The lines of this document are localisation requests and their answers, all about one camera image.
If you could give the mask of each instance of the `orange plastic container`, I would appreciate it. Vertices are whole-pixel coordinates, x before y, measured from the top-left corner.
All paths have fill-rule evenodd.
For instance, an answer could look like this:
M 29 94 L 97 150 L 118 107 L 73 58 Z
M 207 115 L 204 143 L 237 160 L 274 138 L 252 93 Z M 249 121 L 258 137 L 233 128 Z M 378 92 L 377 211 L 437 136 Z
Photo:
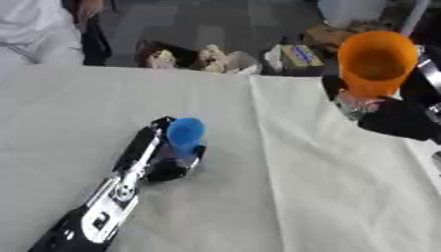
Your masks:
M 348 38 L 338 52 L 340 75 L 357 97 L 391 95 L 417 62 L 412 41 L 393 31 L 368 31 Z

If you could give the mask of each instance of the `blue plastic cup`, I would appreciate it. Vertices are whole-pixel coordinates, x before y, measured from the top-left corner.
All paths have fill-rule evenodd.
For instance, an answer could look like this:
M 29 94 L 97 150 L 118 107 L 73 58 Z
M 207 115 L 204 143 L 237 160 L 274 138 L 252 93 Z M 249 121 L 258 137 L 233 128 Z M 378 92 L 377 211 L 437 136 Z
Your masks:
M 194 155 L 195 147 L 201 144 L 204 124 L 196 118 L 181 118 L 170 124 L 167 139 L 179 158 Z

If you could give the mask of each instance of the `gray floor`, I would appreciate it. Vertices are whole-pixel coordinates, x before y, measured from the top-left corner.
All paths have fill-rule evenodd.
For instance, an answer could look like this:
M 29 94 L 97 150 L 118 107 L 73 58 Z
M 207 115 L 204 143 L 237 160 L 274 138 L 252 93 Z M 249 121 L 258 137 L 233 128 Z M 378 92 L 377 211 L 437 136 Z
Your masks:
M 199 50 L 215 43 L 224 51 L 256 55 L 282 36 L 298 37 L 322 18 L 302 0 L 117 0 L 102 25 L 114 49 L 108 64 L 134 66 L 139 38 Z

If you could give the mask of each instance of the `white table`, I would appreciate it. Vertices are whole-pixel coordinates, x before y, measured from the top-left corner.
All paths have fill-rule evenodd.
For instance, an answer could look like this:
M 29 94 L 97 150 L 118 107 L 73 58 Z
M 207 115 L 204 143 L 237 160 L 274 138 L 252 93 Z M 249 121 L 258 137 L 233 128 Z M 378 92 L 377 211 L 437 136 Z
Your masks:
M 437 147 L 358 129 L 319 79 L 32 66 L 0 85 L 1 251 L 27 251 L 164 115 L 205 122 L 204 165 L 146 188 L 110 252 L 441 248 Z

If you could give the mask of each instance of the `person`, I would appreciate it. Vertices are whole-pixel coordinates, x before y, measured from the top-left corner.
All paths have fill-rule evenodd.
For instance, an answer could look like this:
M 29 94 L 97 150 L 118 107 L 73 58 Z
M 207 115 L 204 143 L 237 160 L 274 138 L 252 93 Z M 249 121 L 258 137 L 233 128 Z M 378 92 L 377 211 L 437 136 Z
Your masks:
M 79 0 L 78 20 L 103 9 L 103 0 Z M 30 64 L 81 65 L 81 34 L 61 0 L 0 0 L 0 81 Z

